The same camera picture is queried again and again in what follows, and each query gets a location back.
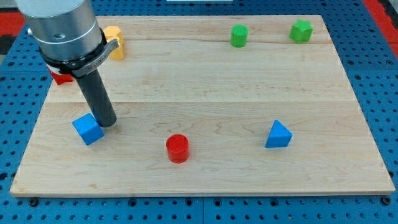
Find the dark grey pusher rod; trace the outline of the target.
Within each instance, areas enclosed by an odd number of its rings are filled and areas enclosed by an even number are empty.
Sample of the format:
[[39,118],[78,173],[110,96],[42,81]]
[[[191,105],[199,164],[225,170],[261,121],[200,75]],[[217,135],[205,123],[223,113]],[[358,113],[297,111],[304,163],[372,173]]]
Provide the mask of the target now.
[[76,80],[96,122],[103,128],[112,126],[117,117],[99,71],[93,70]]

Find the black tool clamp ring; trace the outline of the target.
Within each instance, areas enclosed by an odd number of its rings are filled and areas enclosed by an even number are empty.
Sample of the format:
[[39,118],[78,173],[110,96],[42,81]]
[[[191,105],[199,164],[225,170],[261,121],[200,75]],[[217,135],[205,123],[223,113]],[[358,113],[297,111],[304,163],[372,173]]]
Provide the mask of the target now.
[[91,73],[96,70],[110,55],[112,43],[107,42],[103,30],[101,31],[101,43],[94,51],[87,55],[81,56],[75,60],[54,60],[46,56],[42,49],[39,48],[39,53],[44,59],[46,65],[60,69],[61,73],[70,74],[74,78],[82,77],[87,73]]

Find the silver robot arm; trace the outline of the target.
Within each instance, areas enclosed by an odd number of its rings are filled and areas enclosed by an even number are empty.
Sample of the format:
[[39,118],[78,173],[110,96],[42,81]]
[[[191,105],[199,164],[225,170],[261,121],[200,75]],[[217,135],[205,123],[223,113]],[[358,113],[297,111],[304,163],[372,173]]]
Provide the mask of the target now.
[[45,63],[71,75],[95,120],[110,127],[116,120],[98,67],[119,47],[106,40],[89,0],[16,0]]

